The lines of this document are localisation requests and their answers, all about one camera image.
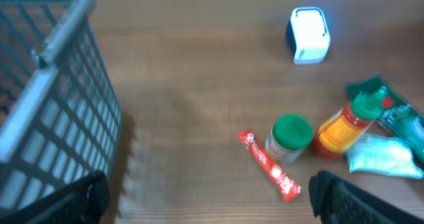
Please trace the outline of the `red chilli sauce bottle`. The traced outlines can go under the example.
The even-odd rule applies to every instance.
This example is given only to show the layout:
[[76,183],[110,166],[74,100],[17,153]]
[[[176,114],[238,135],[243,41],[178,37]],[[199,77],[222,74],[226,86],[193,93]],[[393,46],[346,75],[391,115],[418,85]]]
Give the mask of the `red chilli sauce bottle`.
[[383,113],[387,96],[384,86],[371,93],[359,93],[319,127],[311,143],[315,154],[325,158],[341,157]]

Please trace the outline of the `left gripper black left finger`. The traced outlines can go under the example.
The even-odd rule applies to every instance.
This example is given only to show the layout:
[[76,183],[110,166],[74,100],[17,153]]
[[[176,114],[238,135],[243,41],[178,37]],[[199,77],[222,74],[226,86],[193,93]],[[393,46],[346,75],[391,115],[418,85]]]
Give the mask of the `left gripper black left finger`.
[[1,218],[7,224],[99,223],[110,205],[107,176],[94,171]]

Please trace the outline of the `green lid jar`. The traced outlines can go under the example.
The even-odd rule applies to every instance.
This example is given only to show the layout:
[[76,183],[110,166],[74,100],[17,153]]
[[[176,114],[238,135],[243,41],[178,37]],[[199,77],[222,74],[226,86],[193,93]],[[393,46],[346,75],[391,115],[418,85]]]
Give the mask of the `green lid jar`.
[[282,115],[266,138],[265,151],[276,162],[287,166],[309,146],[313,129],[309,121],[294,113]]

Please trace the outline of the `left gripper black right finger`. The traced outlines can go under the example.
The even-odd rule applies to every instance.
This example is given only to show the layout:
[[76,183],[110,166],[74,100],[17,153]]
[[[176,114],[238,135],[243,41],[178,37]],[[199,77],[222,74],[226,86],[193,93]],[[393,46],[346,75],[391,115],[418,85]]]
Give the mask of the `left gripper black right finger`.
[[309,180],[313,215],[322,224],[421,224],[421,219],[322,170]]

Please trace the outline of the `teal wet wipes pack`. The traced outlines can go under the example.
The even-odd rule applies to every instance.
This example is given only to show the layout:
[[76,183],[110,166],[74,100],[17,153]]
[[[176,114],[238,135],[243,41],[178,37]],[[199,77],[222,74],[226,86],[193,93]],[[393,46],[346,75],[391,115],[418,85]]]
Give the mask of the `teal wet wipes pack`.
[[410,148],[399,138],[364,133],[345,152],[349,172],[371,172],[420,180]]

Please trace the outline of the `red sauce sachet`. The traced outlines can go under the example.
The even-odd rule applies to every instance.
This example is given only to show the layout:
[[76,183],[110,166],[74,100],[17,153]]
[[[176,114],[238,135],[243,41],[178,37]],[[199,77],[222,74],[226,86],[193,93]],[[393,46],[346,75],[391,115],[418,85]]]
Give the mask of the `red sauce sachet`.
[[300,195],[301,186],[289,177],[276,161],[271,159],[256,140],[252,130],[241,131],[238,134],[238,140],[251,153],[268,179],[276,186],[284,201],[291,201]]

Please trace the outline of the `green snack bag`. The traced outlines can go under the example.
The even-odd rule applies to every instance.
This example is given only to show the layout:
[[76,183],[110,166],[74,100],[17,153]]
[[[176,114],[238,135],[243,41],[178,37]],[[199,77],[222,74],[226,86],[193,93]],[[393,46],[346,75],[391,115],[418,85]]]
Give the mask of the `green snack bag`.
[[381,86],[388,90],[390,107],[377,119],[377,124],[404,140],[416,161],[423,166],[423,112],[394,90],[379,74],[364,81],[350,82],[345,86],[345,91],[354,99],[361,91],[372,92]]

